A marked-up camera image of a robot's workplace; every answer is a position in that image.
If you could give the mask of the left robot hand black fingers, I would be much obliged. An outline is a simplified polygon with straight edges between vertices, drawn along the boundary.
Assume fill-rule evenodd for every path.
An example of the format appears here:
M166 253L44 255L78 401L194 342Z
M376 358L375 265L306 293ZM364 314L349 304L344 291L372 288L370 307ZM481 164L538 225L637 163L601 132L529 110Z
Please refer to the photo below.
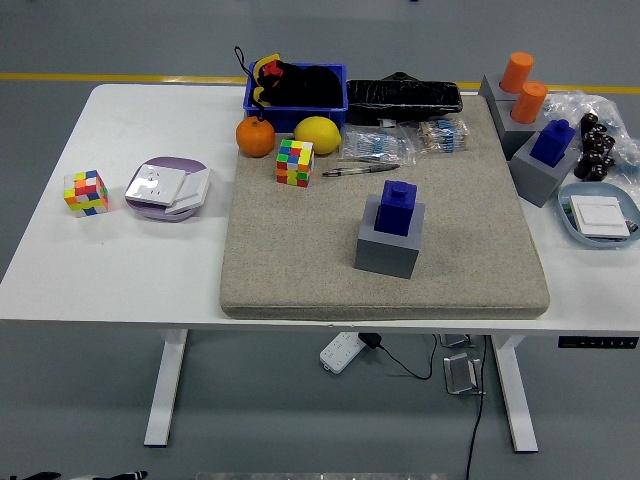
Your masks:
M102 476L97 474L82 474L72 477L72 480L142 480L148 477L148 472L144 470L130 471L118 473L111 476ZM24 477L24 480L57 480L62 479L60 472L41 471Z

